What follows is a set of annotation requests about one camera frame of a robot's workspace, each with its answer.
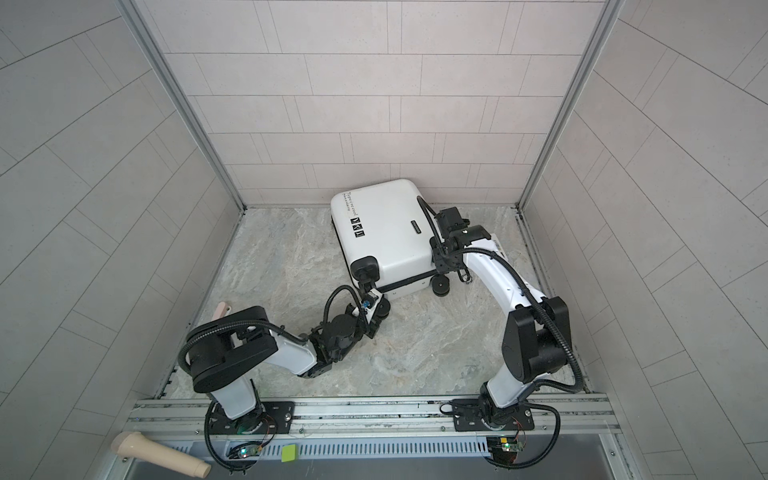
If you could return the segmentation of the circuit board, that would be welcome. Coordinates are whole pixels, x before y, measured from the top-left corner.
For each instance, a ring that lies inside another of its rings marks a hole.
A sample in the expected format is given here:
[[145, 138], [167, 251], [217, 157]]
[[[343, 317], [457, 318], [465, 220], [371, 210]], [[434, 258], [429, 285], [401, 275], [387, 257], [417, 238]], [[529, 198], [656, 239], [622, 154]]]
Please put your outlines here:
[[246, 460], [258, 457], [263, 450], [260, 442], [247, 442], [230, 448], [227, 453], [228, 460]]
[[486, 443], [489, 459], [501, 465], [514, 464], [526, 446], [519, 437], [487, 437]]

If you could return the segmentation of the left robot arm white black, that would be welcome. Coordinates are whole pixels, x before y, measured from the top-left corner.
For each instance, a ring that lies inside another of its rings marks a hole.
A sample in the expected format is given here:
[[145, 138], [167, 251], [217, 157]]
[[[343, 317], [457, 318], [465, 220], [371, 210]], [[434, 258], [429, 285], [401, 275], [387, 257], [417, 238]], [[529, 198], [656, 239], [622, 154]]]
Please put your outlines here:
[[326, 300], [322, 320], [305, 335], [293, 335], [268, 320], [261, 306], [215, 318], [192, 330], [177, 355], [193, 390], [208, 395], [226, 417], [237, 420], [260, 409], [246, 375], [262, 363], [301, 378], [315, 378], [341, 362], [364, 337], [372, 338], [390, 312], [383, 293], [363, 295], [350, 285]]

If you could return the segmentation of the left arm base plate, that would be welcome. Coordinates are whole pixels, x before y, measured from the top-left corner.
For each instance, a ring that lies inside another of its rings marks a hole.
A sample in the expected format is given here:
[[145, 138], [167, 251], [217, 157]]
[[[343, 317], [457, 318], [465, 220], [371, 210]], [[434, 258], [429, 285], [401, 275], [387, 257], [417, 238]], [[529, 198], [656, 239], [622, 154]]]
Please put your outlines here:
[[206, 413], [208, 432], [212, 435], [261, 435], [288, 434], [296, 404], [290, 401], [267, 401], [259, 411], [252, 411], [232, 420], [216, 404]]

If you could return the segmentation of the aluminium rail frame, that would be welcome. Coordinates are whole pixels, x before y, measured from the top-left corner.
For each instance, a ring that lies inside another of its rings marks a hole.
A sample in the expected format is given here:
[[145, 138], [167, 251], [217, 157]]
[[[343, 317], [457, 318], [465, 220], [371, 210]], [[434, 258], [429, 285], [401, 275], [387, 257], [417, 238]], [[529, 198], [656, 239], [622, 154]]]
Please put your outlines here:
[[296, 444], [300, 459], [490, 457], [487, 437], [519, 437], [526, 442], [519, 459], [538, 454], [557, 433], [596, 436], [602, 443], [621, 428], [604, 394], [541, 394], [528, 408], [532, 431], [457, 432], [440, 407], [473, 396], [284, 398], [296, 404], [288, 434], [212, 435], [206, 413], [209, 401], [145, 400], [137, 403], [124, 426], [183, 453], [208, 459], [215, 450], [223, 459], [231, 447], [260, 442], [263, 460], [281, 459], [283, 445]]

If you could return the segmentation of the small pink case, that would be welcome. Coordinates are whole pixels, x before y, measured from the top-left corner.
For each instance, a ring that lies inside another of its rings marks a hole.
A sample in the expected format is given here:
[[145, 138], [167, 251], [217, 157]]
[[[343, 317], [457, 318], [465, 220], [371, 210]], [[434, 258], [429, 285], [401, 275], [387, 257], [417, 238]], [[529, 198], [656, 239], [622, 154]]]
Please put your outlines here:
[[219, 320], [226, 316], [228, 316], [231, 312], [231, 306], [227, 304], [226, 302], [220, 302], [213, 313], [212, 319], [213, 320]]

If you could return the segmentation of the black and white suitcase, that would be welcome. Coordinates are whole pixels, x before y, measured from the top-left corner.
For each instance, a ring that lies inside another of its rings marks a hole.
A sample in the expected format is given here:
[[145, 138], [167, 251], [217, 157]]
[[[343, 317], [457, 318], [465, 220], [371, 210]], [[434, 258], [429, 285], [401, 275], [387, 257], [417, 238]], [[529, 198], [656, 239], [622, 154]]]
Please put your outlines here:
[[370, 321], [389, 314], [389, 301], [430, 287], [443, 297], [450, 280], [432, 259], [434, 236], [415, 184], [392, 180], [335, 195], [331, 216], [348, 273]]

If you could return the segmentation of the green sticky note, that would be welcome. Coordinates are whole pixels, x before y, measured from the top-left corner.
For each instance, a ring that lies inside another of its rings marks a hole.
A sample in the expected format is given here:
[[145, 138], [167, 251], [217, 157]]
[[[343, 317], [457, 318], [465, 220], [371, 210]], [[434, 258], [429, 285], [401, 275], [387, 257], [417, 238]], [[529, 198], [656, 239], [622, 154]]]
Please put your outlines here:
[[281, 462], [288, 463], [298, 459], [298, 446], [296, 444], [283, 445], [281, 449]]

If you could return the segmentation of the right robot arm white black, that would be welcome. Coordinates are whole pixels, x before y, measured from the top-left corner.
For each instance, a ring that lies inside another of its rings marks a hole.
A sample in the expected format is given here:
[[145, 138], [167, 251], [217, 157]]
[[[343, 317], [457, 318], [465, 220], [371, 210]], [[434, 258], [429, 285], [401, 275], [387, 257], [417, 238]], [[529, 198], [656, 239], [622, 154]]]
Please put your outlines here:
[[507, 317], [501, 343], [504, 365], [479, 397], [483, 421], [492, 428], [505, 425], [514, 412], [531, 407], [527, 398], [541, 387], [582, 392], [584, 377], [572, 348], [565, 302], [531, 287], [492, 235], [472, 225], [457, 208], [436, 212], [423, 199], [418, 203], [433, 234], [430, 246], [437, 272], [480, 280]]

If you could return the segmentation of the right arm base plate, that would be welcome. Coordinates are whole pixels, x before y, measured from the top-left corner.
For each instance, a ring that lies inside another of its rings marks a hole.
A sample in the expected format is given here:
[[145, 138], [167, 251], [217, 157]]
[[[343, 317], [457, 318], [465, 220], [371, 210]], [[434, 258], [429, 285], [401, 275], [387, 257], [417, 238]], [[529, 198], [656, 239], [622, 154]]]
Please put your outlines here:
[[535, 424], [528, 408], [519, 404], [497, 408], [485, 397], [453, 399], [440, 407], [453, 419], [457, 432], [532, 431]]

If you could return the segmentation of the right circuit board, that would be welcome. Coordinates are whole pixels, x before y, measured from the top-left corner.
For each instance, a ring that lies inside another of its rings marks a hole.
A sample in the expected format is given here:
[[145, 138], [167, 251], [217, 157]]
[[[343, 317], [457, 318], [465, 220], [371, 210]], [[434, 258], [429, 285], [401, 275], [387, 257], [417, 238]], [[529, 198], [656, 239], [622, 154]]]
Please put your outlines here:
[[501, 465], [514, 464], [526, 446], [519, 437], [487, 437], [486, 443], [489, 459]]

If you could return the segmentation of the left circuit board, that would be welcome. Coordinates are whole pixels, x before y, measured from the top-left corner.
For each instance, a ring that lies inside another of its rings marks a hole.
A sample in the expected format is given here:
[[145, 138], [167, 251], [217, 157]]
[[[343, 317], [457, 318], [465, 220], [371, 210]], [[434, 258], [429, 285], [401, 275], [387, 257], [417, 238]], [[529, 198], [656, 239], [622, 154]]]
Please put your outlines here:
[[263, 450], [260, 442], [247, 442], [230, 448], [227, 453], [228, 460], [246, 460], [258, 457]]

